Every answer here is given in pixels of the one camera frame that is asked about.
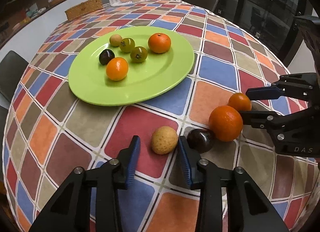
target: wicker basket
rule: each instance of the wicker basket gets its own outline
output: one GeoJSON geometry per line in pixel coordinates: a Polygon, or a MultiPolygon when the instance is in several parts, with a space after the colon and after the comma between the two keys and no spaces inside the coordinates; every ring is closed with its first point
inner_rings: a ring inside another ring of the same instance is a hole
{"type": "Polygon", "coordinates": [[[102,0],[87,0],[65,11],[68,20],[73,20],[90,12],[102,9],[102,0]]]}

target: metal screw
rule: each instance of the metal screw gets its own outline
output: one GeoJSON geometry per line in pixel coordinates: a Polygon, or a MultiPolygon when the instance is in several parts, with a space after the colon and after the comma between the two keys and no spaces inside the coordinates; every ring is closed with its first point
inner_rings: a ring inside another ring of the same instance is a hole
{"type": "Polygon", "coordinates": [[[236,167],[236,172],[242,174],[244,173],[244,170],[241,167],[236,167]]]}
{"type": "Polygon", "coordinates": [[[109,163],[111,165],[117,165],[119,163],[119,160],[114,158],[114,159],[109,160],[109,163]]]}
{"type": "Polygon", "coordinates": [[[75,174],[80,174],[80,173],[82,173],[83,172],[83,169],[81,168],[81,167],[76,167],[75,169],[74,169],[74,173],[75,174]]]}
{"type": "Polygon", "coordinates": [[[283,133],[278,134],[277,138],[278,140],[282,141],[284,139],[284,134],[283,133]]]}
{"type": "Polygon", "coordinates": [[[201,165],[208,165],[208,164],[209,164],[209,161],[208,161],[207,159],[200,159],[200,160],[199,160],[199,163],[200,163],[201,165]]]}

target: round table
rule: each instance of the round table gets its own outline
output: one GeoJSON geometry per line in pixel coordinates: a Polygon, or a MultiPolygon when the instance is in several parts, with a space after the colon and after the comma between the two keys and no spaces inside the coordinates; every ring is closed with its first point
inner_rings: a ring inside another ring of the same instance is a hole
{"type": "MultiPolygon", "coordinates": [[[[194,231],[199,192],[187,189],[176,152],[152,152],[153,131],[168,125],[178,134],[187,135],[194,128],[207,127],[211,111],[227,104],[232,93],[268,86],[287,73],[283,64],[251,35],[179,0],[105,6],[59,25],[27,67],[5,127],[4,179],[19,227],[28,231],[73,168],[99,167],[127,147],[133,135],[139,135],[141,152],[134,183],[127,191],[119,191],[124,232],[194,231]],[[134,26],[166,28],[184,36],[195,55],[188,76],[163,95],[134,105],[100,107],[77,99],[68,86],[68,70],[76,55],[99,36],[134,26]]],[[[284,115],[307,107],[304,101],[285,97],[252,104],[255,110],[275,110],[284,115]]],[[[202,157],[218,167],[245,168],[288,228],[295,225],[301,213],[296,226],[303,224],[318,200],[315,160],[277,155],[265,130],[244,126],[236,140],[220,142],[202,157]]],[[[226,229],[224,189],[222,199],[226,229]]],[[[92,200],[92,231],[94,217],[92,200]]]]}

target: green tomato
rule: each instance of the green tomato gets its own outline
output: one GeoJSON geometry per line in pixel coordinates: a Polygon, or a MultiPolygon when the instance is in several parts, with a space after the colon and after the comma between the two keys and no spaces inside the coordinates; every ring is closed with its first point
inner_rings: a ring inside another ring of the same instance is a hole
{"type": "Polygon", "coordinates": [[[132,62],[141,63],[148,56],[148,51],[144,47],[135,47],[130,54],[132,62]]]}
{"type": "Polygon", "coordinates": [[[135,45],[136,44],[132,38],[126,38],[120,42],[120,49],[124,53],[130,53],[135,45]]]}

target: tangerine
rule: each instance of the tangerine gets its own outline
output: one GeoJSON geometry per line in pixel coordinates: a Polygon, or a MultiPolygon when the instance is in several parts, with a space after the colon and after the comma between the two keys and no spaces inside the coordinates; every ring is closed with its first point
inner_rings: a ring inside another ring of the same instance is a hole
{"type": "Polygon", "coordinates": [[[229,98],[228,106],[233,107],[238,112],[239,111],[251,111],[252,104],[245,94],[243,93],[234,93],[229,98]]]}
{"type": "Polygon", "coordinates": [[[111,59],[106,66],[107,76],[113,81],[120,81],[127,76],[128,62],[122,57],[111,59]]]}
{"type": "Polygon", "coordinates": [[[215,133],[217,139],[223,142],[231,142],[240,135],[243,121],[236,109],[228,105],[222,105],[211,112],[209,127],[215,133]]]}
{"type": "Polygon", "coordinates": [[[170,49],[171,39],[166,34],[156,33],[149,38],[148,46],[151,49],[151,51],[157,54],[162,54],[170,49]]]}

